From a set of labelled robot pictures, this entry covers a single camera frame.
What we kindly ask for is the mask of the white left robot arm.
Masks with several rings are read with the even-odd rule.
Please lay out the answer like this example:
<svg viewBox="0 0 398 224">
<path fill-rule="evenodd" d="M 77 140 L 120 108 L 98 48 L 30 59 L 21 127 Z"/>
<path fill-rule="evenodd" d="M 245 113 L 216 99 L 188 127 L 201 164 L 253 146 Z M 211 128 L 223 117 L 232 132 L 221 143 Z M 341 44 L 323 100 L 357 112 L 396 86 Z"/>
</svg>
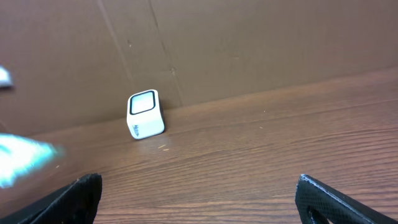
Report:
<svg viewBox="0 0 398 224">
<path fill-rule="evenodd" d="M 3 66 L 0 66 L 0 88 L 12 88 L 13 82 L 11 74 Z"/>
</svg>

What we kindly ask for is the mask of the teal wet wipes packet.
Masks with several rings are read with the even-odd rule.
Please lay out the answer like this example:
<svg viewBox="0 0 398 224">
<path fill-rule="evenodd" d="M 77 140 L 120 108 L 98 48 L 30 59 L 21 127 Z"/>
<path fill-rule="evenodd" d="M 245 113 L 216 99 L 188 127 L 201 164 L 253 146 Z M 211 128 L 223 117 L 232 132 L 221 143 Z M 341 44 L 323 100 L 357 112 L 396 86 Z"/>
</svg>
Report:
<svg viewBox="0 0 398 224">
<path fill-rule="evenodd" d="M 63 149 L 51 143 L 1 133 L 1 188 L 11 188 L 61 155 Z"/>
</svg>

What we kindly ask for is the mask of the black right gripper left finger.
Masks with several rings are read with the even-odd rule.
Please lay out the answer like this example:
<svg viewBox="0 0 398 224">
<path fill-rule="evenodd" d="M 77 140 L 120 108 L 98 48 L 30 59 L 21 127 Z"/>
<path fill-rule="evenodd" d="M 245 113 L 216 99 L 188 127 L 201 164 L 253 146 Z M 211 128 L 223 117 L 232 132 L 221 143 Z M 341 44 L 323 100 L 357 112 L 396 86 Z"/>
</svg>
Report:
<svg viewBox="0 0 398 224">
<path fill-rule="evenodd" d="M 1 218 L 1 223 L 92 224 L 101 193 L 101 175 L 86 174 L 25 208 Z"/>
</svg>

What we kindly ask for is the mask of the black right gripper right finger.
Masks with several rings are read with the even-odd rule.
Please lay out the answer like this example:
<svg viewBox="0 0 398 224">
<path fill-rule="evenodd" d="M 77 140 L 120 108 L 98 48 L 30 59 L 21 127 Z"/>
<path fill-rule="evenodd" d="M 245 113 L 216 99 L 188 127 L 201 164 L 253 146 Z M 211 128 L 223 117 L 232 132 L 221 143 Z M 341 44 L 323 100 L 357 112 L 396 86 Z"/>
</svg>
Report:
<svg viewBox="0 0 398 224">
<path fill-rule="evenodd" d="M 303 224 L 397 224 L 397 220 L 307 174 L 302 174 L 297 182 L 295 204 Z"/>
</svg>

